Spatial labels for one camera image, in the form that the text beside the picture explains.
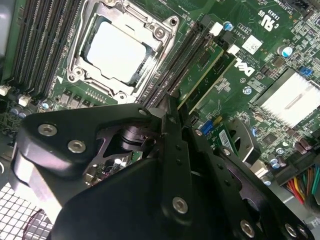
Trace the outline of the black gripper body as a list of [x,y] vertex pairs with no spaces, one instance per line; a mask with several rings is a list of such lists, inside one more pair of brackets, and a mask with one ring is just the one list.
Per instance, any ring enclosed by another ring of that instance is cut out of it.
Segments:
[[79,193],[52,240],[231,240],[219,189],[202,159],[147,159]]

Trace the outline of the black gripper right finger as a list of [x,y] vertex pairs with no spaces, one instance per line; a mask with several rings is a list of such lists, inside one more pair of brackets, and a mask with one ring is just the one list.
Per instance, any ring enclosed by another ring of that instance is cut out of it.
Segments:
[[227,220],[225,240],[312,240],[309,228],[227,147],[212,150],[204,134],[193,129],[187,104],[181,121],[203,159]]

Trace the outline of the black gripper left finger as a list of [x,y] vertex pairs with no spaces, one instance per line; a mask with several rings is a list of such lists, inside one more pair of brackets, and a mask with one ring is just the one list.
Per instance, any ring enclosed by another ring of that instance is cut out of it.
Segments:
[[[88,216],[103,205],[125,213],[155,190],[155,210],[169,221],[191,221],[192,184],[182,112],[167,95],[154,115],[140,104],[96,106],[35,113],[21,123],[11,169],[14,189],[30,189],[53,223],[67,213]],[[142,152],[142,159],[95,186],[84,175],[95,164]]]

